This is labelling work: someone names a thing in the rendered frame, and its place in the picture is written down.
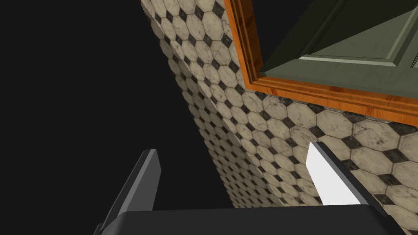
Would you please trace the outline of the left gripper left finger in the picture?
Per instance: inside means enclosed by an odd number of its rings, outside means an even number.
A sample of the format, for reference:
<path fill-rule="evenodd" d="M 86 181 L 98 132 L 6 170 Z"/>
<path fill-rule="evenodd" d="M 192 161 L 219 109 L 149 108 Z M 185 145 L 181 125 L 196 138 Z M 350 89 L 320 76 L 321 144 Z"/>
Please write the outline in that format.
<path fill-rule="evenodd" d="M 155 149 L 144 150 L 106 219 L 99 224 L 99 232 L 103 233 L 111 222 L 124 212 L 153 210 L 160 175 L 161 166 L 157 151 Z"/>

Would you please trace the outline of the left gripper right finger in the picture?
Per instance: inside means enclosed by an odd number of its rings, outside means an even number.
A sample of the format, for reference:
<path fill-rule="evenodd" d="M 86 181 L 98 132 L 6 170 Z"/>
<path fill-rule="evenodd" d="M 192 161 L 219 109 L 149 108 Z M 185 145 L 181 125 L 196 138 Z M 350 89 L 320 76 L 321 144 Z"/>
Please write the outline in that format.
<path fill-rule="evenodd" d="M 310 142 L 305 165 L 324 205 L 369 205 L 388 215 L 324 142 Z"/>

